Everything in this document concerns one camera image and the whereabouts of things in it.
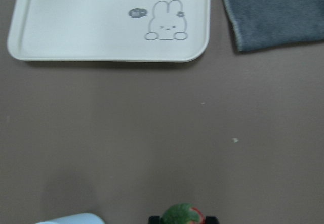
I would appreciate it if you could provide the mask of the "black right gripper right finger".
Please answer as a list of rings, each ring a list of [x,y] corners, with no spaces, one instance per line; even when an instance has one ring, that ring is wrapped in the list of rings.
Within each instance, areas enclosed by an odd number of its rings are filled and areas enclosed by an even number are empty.
[[[206,216],[205,224],[218,224],[218,219],[215,216]]]

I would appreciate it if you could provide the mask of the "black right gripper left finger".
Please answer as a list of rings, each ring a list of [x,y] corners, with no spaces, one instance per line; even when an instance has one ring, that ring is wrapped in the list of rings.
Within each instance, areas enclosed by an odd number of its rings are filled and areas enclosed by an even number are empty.
[[[160,216],[150,216],[148,218],[148,224],[161,224]]]

